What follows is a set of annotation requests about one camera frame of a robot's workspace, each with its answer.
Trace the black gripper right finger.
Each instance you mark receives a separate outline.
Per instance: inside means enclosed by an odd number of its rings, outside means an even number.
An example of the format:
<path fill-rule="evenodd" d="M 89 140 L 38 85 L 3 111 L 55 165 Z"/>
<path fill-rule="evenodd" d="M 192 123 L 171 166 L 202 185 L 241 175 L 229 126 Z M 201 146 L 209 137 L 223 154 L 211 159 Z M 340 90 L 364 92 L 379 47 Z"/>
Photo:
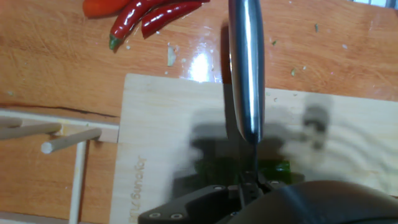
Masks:
<path fill-rule="evenodd" d="M 287 186 L 287 184 L 282 182 L 282 181 L 279 181 L 279 180 L 267 180 L 267 179 L 266 180 L 261 180 L 260 181 L 260 185 L 261 185 L 261 189 L 264 192 L 270 192 L 270 191 L 277 190 L 277 189 L 280 189 L 282 187 L 286 187 Z"/>

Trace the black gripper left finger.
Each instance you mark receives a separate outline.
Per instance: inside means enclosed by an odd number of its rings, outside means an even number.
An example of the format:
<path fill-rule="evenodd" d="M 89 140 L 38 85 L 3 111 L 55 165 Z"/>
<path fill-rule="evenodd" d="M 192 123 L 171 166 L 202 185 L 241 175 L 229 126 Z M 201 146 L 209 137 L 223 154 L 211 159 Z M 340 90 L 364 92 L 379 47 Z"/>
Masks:
<path fill-rule="evenodd" d="M 210 185 L 140 214 L 138 224 L 229 223 L 260 196 L 254 183 Z"/>

